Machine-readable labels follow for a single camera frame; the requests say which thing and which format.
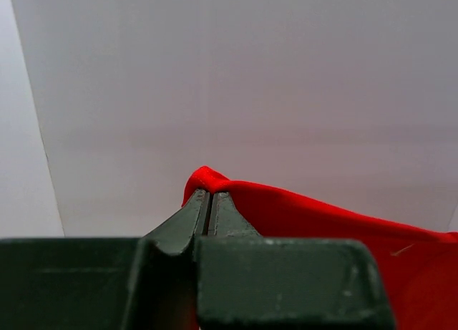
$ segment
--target folded red cloth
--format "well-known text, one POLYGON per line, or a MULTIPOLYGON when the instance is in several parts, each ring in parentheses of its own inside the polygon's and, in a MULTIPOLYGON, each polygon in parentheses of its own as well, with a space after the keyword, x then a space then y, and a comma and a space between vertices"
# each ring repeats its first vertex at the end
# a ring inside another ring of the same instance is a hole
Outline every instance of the folded red cloth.
POLYGON ((299 194, 196 170, 184 202, 198 189, 230 192, 263 236, 353 238, 374 255, 399 330, 458 329, 458 233, 438 233, 360 215, 299 194))

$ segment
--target white backdrop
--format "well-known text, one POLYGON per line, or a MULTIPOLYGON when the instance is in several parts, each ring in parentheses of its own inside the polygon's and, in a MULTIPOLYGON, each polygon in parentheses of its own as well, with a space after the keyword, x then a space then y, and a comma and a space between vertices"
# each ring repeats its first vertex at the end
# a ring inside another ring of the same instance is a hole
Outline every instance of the white backdrop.
POLYGON ((11 0, 0 0, 0 238, 62 235, 11 0))
POLYGON ((207 164, 446 230, 456 0, 13 0, 67 235, 137 235, 207 164))

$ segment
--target white surface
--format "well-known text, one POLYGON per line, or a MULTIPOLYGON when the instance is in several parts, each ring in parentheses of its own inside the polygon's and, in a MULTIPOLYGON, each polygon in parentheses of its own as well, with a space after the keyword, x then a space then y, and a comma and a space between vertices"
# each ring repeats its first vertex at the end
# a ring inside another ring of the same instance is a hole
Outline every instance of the white surface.
POLYGON ((10 0, 0 0, 0 238, 62 236, 10 0))
POLYGON ((456 0, 13 0, 64 229, 143 234, 208 164, 446 230, 456 0))

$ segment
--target red fabric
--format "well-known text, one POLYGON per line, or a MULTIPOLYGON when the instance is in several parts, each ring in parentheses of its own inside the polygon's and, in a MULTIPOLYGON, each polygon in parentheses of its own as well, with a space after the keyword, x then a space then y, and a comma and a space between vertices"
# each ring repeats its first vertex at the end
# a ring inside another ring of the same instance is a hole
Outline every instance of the red fabric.
POLYGON ((458 329, 458 233, 367 217, 266 185, 232 181, 202 167, 185 187, 228 191, 263 236, 353 238, 374 255, 398 330, 458 329))

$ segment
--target red towel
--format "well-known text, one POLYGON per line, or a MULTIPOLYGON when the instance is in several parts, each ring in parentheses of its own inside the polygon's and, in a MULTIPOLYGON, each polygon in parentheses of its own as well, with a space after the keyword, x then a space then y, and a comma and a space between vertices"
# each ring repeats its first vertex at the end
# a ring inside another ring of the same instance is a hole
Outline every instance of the red towel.
POLYGON ((458 233, 438 233, 371 218, 267 185, 231 181, 208 167, 190 177, 197 188, 230 192, 263 236, 353 238, 374 255, 398 330, 458 329, 458 233))

